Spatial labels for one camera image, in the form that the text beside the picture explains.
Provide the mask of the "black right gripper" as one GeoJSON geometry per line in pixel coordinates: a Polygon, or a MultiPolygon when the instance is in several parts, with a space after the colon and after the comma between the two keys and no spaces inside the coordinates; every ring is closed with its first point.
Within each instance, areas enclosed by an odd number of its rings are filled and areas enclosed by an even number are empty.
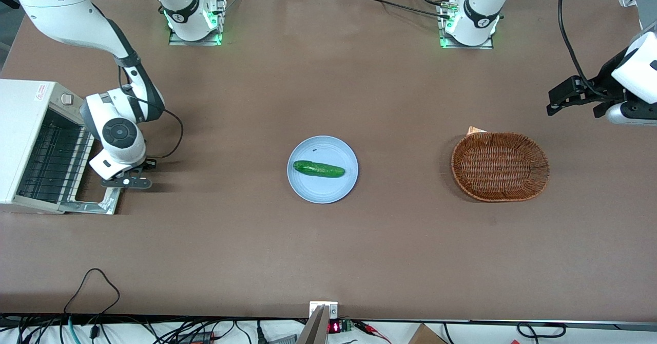
{"type": "Polygon", "coordinates": [[[113,176],[113,179],[101,179],[101,186],[105,188],[133,188],[133,189],[148,189],[152,187],[152,182],[143,176],[144,167],[138,166],[132,169],[122,171],[121,173],[113,176]]]}

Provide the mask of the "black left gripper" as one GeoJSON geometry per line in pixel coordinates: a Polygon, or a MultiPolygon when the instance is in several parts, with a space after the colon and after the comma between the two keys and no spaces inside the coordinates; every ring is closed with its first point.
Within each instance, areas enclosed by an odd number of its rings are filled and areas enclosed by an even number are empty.
{"type": "MultiPolygon", "coordinates": [[[[607,110],[617,104],[621,105],[620,115],[622,119],[636,118],[636,96],[612,76],[615,69],[633,55],[634,51],[629,51],[629,47],[627,47],[605,63],[598,75],[593,78],[594,90],[602,95],[600,98],[601,103],[593,109],[596,119],[603,116],[610,119],[612,114],[608,113],[607,110]]],[[[584,78],[575,75],[566,78],[565,81],[549,91],[550,104],[546,107],[547,114],[551,117],[564,108],[596,102],[596,99],[590,99],[588,86],[589,80],[584,78]]]]}

